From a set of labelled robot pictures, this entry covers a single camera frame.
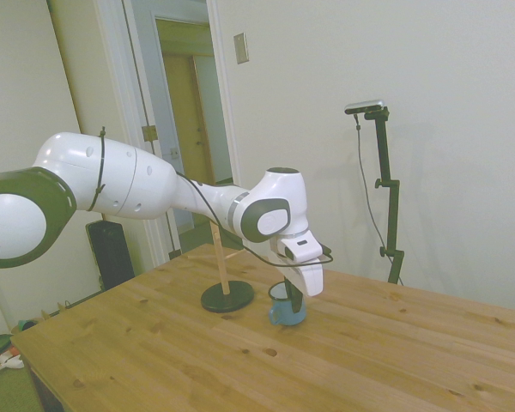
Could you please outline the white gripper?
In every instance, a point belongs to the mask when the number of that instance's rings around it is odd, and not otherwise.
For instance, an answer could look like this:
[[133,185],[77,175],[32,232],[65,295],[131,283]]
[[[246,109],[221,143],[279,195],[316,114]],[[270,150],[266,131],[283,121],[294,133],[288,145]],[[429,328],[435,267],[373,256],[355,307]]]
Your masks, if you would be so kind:
[[314,238],[272,238],[270,260],[286,277],[287,299],[294,314],[301,311],[303,294],[315,296],[323,291],[322,246]]

